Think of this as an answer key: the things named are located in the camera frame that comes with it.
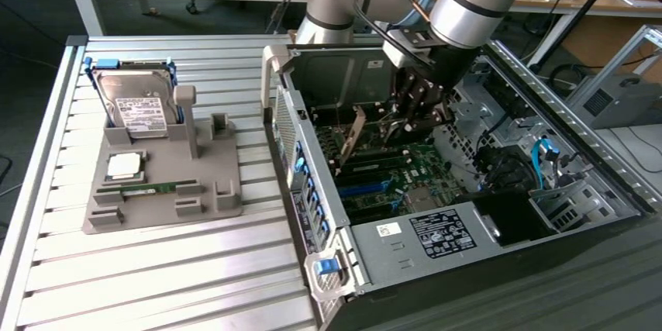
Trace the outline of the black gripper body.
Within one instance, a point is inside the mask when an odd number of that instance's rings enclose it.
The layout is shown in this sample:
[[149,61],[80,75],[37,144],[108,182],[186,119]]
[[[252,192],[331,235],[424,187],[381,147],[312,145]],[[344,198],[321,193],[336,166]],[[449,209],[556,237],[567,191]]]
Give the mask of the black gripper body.
[[428,53],[429,66],[420,73],[423,78],[444,91],[449,90],[461,80],[479,52],[479,47],[432,47]]

